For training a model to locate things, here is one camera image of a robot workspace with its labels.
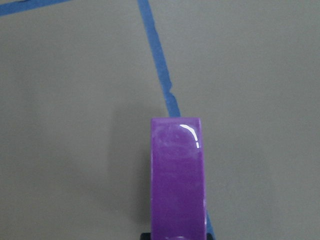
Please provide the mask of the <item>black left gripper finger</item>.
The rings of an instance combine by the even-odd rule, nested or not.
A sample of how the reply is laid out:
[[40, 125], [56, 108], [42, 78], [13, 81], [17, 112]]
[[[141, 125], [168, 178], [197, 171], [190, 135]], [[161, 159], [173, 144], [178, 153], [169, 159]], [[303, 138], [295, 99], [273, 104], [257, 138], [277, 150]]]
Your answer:
[[140, 240], [151, 240], [152, 234], [150, 232], [143, 232], [140, 234]]

